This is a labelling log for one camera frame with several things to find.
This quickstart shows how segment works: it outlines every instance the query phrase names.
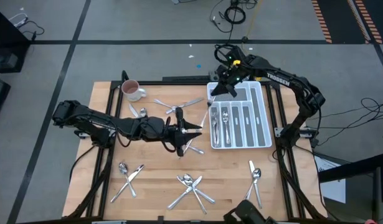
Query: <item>cutlery tray compartment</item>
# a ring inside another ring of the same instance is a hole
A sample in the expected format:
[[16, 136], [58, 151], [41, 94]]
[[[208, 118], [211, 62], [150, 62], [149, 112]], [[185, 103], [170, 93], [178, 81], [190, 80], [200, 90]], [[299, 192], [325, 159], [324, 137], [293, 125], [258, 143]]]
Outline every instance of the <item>cutlery tray compartment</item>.
[[[208, 98], [217, 83], [208, 83]], [[210, 143], [213, 149], [238, 149], [270, 147], [272, 138], [268, 126], [262, 88], [259, 82], [243, 82], [235, 86], [241, 96], [217, 96], [209, 108]], [[213, 113], [217, 116], [219, 140], [215, 142]], [[223, 113], [228, 114], [227, 130], [230, 143], [226, 141]]]

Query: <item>mug handle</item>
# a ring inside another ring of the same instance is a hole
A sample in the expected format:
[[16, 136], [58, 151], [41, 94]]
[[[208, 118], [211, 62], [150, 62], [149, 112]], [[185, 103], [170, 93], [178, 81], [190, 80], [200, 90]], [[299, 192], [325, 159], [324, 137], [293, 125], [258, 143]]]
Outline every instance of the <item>mug handle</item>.
[[139, 88], [139, 91], [141, 92], [141, 97], [146, 97], [147, 96], [147, 92], [146, 92], [145, 89]]

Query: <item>white mug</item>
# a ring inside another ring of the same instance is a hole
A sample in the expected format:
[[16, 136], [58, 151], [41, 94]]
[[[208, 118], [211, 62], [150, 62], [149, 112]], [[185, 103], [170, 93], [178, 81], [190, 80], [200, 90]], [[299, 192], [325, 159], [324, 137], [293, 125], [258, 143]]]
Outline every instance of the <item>white mug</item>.
[[126, 80], [122, 83], [121, 90], [130, 102], [138, 101], [141, 97], [146, 97], [146, 90], [140, 88], [136, 80]]

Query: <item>black metal frame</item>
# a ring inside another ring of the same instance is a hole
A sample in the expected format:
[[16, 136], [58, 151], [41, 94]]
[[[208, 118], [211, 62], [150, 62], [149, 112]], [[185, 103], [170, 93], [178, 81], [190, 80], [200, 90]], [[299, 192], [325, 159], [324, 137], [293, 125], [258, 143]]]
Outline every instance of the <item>black metal frame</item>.
[[[121, 81], [111, 81], [110, 94], [108, 96], [106, 113], [110, 113], [110, 111], [111, 111], [115, 90], [118, 89], [118, 87], [124, 82], [124, 80], [127, 80], [127, 79], [128, 79], [128, 77], [126, 75], [126, 72], [123, 71]], [[140, 85], [206, 85], [208, 82], [210, 82], [209, 77], [207, 77], [206, 80], [193, 79], [192, 81], [183, 80], [180, 77], [176, 77], [172, 80], [170, 78], [167, 78], [166, 80], [167, 81], [140, 81], [139, 84]], [[277, 125], [277, 118], [276, 118], [276, 114], [275, 114], [274, 104], [273, 104], [272, 87], [275, 90], [275, 93], [277, 96], [281, 125], [282, 126], [286, 125], [285, 110], [284, 110], [283, 101], [282, 101], [282, 97], [281, 97], [280, 86], [277, 83], [273, 83], [270, 81], [262, 81], [260, 83], [262, 86], [266, 87], [267, 102], [268, 102], [270, 117], [271, 117], [271, 121], [272, 121], [272, 129], [273, 129], [273, 132], [275, 132], [275, 128], [277, 128], [278, 125]], [[120, 91], [119, 95], [118, 95], [118, 102], [117, 102], [117, 106], [116, 106], [115, 116], [119, 116], [119, 114], [120, 114], [122, 98], [123, 98], [123, 94]], [[276, 145], [276, 149], [279, 149], [279, 145], [276, 141], [275, 141], [275, 145]], [[104, 209], [105, 209], [105, 204], [106, 204], [106, 197], [108, 194], [108, 183], [109, 183], [109, 179], [110, 179], [111, 164], [112, 164], [112, 160], [113, 160], [114, 148], [115, 148], [115, 146], [109, 148], [109, 151], [108, 151], [106, 164], [107, 163], [109, 164], [109, 169], [104, 170], [107, 173], [106, 173], [105, 180], [103, 183], [102, 196], [101, 196], [100, 204], [99, 204], [99, 208], [98, 208], [98, 215], [96, 217], [92, 216], [92, 211], [93, 211], [94, 201], [95, 201], [95, 197], [94, 197], [94, 195], [92, 195], [92, 199], [91, 199], [91, 201], [87, 207], [87, 212], [86, 212], [85, 218], [66, 218], [66, 217], [63, 217], [63, 219], [61, 219], [61, 220], [49, 220], [49, 221], [34, 222], [34, 223], [85, 223], [85, 222], [91, 223], [92, 221], [103, 220]], [[102, 160], [103, 160], [103, 151], [104, 151], [104, 149], [99, 149], [99, 151], [98, 151], [95, 170], [93, 173], [92, 186], [96, 184], [97, 179], [99, 177], [101, 164], [102, 164]], [[286, 153], [287, 153], [287, 158], [288, 158], [288, 162], [290, 165], [290, 171], [292, 174], [292, 178], [295, 180], [295, 182], [299, 186], [298, 174], [296, 171], [296, 165], [295, 165], [295, 159], [293, 157], [293, 152], [292, 152], [292, 150], [288, 150], [288, 151], [286, 151]], [[278, 158], [279, 165], [280, 165], [280, 163], [284, 164], [284, 157], [282, 156], [281, 150], [277, 150], [277, 158]], [[296, 197], [296, 199], [297, 199], [297, 205], [298, 205], [298, 211], [299, 211], [300, 217], [299, 218], [294, 217], [293, 216], [293, 208], [292, 208], [292, 204], [291, 204], [290, 191], [289, 191], [289, 187], [288, 187], [288, 182], [283, 176], [281, 176], [281, 183], [282, 183], [282, 187], [283, 187], [285, 208], [286, 208], [288, 221], [294, 221], [294, 222], [299, 222], [299, 223], [321, 223], [321, 222], [332, 223], [332, 222], [334, 222], [334, 221], [330, 221], [330, 220], [307, 219], [305, 216], [305, 209], [303, 208], [303, 204], [298, 197]], [[163, 217], [158, 217], [157, 221], [142, 221], [142, 220], [130, 220], [130, 221], [127, 220], [126, 221], [126, 223], [134, 223], [134, 224], [140, 224], [140, 223], [162, 224], [163, 222], [164, 222]], [[192, 222], [192, 221], [165, 221], [165, 223], [172, 223], [172, 224], [183, 224], [185, 222]], [[205, 222], [205, 221], [203, 221], [200, 223], [215, 224], [215, 223], [223, 223], [223, 222], [222, 221], [217, 221], [217, 222], [213, 222], [213, 221]]]

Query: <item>mug rim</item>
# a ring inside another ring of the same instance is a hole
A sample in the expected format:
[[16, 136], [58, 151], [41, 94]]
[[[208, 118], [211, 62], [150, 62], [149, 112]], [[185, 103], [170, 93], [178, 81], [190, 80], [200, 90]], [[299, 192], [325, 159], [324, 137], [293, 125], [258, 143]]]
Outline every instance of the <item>mug rim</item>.
[[[135, 83], [137, 84], [137, 89], [136, 89], [136, 91], [134, 91], [134, 92], [132, 92], [132, 93], [127, 93], [127, 92], [125, 92], [125, 91], [123, 90], [123, 85], [124, 85], [127, 81], [133, 81], [133, 82], [135, 82]], [[140, 84], [139, 84], [139, 82], [137, 82], [136, 80], [126, 80], [126, 81], [124, 81], [124, 82], [122, 83], [122, 85], [121, 85], [121, 91], [122, 91], [124, 94], [134, 94], [134, 93], [136, 93], [137, 90], [139, 90], [139, 89], [140, 89]]]

